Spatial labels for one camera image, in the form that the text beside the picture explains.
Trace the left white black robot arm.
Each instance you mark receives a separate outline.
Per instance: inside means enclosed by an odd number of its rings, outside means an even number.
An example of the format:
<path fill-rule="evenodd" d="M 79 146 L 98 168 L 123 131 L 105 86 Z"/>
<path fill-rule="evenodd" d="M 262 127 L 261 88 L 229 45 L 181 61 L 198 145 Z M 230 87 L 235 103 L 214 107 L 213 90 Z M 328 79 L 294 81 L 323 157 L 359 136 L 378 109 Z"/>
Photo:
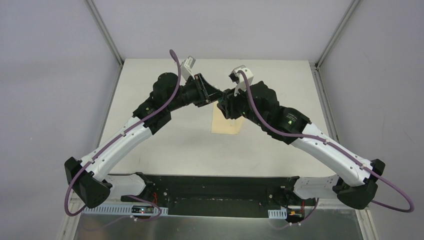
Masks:
<path fill-rule="evenodd" d="M 140 202 L 152 198 L 153 189 L 137 173 L 110 174 L 133 148 L 156 134 L 172 118 L 171 112 L 194 104 L 203 107 L 222 97 L 222 91 L 199 73 L 180 85 L 178 76 L 162 73 L 149 97 L 133 112 L 127 123 L 103 144 L 80 160 L 70 157 L 64 164 L 72 190 L 87 208 L 93 209 L 109 197 L 132 195 Z"/>

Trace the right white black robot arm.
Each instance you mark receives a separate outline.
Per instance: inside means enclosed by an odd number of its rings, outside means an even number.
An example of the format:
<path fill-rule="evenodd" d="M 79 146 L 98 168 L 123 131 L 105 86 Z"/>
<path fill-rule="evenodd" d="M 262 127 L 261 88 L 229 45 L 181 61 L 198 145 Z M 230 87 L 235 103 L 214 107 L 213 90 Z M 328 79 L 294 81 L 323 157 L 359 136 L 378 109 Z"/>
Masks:
<path fill-rule="evenodd" d="M 358 210 L 368 206 L 376 195 L 378 179 L 365 168 L 375 170 L 380 176 L 385 168 L 384 162 L 368 160 L 350 151 L 347 155 L 339 152 L 337 149 L 343 146 L 325 135 L 300 111 L 281 106 L 276 92 L 263 81 L 251 85 L 250 91 L 254 105 L 268 125 L 284 133 L 310 135 L 313 138 L 287 137 L 272 132 L 256 116 L 247 92 L 238 95 L 232 89 L 223 92 L 217 107 L 226 119 L 244 117 L 260 126 L 273 139 L 310 154 L 335 173 L 327 177 L 299 177 L 294 185 L 283 192 L 288 204 L 296 205 L 303 199 L 323 198 L 338 199 L 346 206 Z"/>

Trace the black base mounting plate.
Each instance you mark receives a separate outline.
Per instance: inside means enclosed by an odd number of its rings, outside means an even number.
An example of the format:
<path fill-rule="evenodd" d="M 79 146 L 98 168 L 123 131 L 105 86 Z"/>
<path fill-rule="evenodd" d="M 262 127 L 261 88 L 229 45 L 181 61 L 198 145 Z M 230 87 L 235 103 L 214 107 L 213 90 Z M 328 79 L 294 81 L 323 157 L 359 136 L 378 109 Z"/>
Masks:
<path fill-rule="evenodd" d="M 267 218 L 269 210 L 312 207 L 315 198 L 293 193 L 294 177 L 188 176 L 138 173 L 146 187 L 138 198 L 173 216 Z"/>

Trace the cream paper envelope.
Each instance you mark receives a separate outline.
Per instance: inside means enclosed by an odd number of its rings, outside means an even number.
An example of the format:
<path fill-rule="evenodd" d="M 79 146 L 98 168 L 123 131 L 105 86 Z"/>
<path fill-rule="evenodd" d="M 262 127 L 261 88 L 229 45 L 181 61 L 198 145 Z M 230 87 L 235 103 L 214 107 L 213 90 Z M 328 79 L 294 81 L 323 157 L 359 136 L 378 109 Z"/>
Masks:
<path fill-rule="evenodd" d="M 243 126 L 244 118 L 226 119 L 218 108 L 216 102 L 213 103 L 211 133 L 237 135 Z"/>

